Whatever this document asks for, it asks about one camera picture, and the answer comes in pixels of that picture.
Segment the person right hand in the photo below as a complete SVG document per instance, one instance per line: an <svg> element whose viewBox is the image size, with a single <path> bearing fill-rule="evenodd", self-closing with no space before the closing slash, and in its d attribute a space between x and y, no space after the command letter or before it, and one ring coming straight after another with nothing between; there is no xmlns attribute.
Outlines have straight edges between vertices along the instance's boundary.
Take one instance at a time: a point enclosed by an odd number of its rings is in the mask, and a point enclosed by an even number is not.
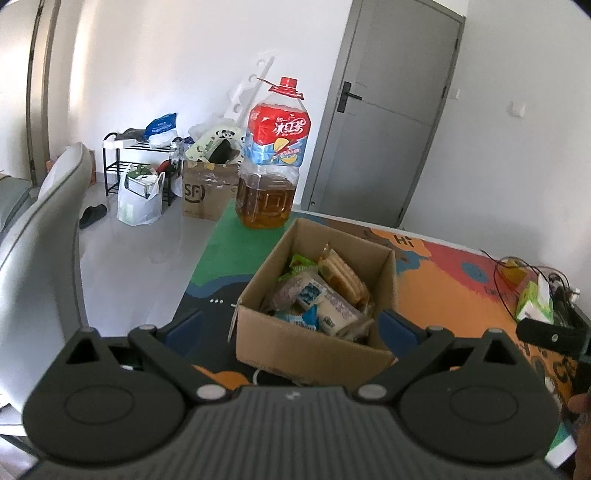
<svg viewBox="0 0 591 480"><path fill-rule="evenodd" d="M568 408L572 413L579 416L580 421L573 479L589 480L591 476L590 393L571 397Z"/></svg>

